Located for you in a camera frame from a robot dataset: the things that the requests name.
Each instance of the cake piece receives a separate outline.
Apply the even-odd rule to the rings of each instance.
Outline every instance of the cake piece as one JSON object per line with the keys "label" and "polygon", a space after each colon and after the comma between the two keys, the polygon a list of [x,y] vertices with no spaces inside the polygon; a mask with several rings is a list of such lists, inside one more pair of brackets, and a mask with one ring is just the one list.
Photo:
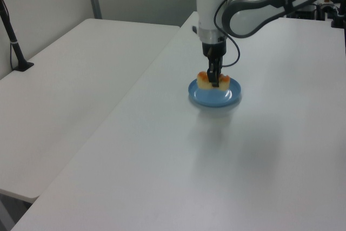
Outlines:
{"label": "cake piece", "polygon": [[226,91],[229,89],[229,83],[231,81],[231,78],[229,76],[224,76],[223,74],[220,74],[218,78],[218,85],[219,87],[213,87],[212,84],[209,82],[207,72],[201,71],[197,75],[197,85],[200,89],[218,89],[221,91]]}

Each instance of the black stand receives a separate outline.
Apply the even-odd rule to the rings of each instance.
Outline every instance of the black stand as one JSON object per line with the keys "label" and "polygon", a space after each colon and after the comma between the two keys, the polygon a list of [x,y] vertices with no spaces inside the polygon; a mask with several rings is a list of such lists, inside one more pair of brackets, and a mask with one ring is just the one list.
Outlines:
{"label": "black stand", "polygon": [[346,0],[341,0],[340,9],[337,15],[331,22],[331,27],[333,28],[345,28],[345,12],[346,12]]}
{"label": "black stand", "polygon": [[0,16],[1,16],[2,22],[4,23],[6,32],[10,38],[11,45],[12,45],[12,47],[15,51],[15,54],[17,56],[17,59],[18,59],[18,66],[15,67],[14,70],[26,71],[27,69],[32,67],[34,64],[32,62],[27,62],[24,59],[21,48],[19,47],[17,37],[15,35],[15,32],[13,31],[9,15],[7,13],[7,10],[6,10],[5,4],[4,4],[4,0],[0,0]]}

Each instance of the blue plate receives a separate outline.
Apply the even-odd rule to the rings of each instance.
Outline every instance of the blue plate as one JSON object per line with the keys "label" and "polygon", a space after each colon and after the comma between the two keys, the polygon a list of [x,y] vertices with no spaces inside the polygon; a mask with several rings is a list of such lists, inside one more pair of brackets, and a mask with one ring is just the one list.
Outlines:
{"label": "blue plate", "polygon": [[221,91],[218,89],[200,89],[197,80],[189,85],[189,95],[196,103],[207,107],[224,107],[238,101],[242,88],[240,84],[231,78],[229,89]]}

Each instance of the white tabletop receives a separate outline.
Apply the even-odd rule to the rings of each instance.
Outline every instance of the white tabletop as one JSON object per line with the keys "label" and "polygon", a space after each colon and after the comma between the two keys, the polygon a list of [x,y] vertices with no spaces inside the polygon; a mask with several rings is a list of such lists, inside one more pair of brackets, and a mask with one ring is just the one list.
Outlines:
{"label": "white tabletop", "polygon": [[89,19],[0,81],[0,193],[32,202],[178,27]]}
{"label": "white tabletop", "polygon": [[213,109],[188,98],[208,65],[196,24],[194,13],[13,231],[344,229],[343,31],[283,18],[237,39],[241,60],[223,72],[242,100]]}

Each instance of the floor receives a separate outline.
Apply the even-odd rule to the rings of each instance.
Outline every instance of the floor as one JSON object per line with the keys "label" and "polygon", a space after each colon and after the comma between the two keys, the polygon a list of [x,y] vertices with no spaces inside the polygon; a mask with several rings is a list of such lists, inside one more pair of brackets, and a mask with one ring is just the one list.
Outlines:
{"label": "floor", "polygon": [[10,231],[30,206],[30,203],[0,195],[0,231]]}

